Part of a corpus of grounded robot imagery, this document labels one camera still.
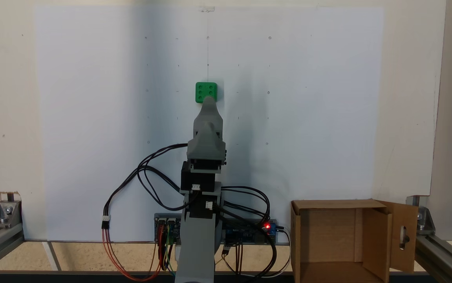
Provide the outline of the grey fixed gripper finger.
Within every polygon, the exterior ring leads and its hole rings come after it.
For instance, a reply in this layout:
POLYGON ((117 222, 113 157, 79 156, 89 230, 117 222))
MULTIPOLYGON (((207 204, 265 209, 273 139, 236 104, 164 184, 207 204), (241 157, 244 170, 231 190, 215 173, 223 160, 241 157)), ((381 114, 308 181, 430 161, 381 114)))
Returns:
POLYGON ((193 123, 194 136, 206 122, 213 125, 213 131, 218 137, 223 136, 223 118, 218 111, 216 100, 212 96, 206 96, 203 100, 201 110, 193 123))

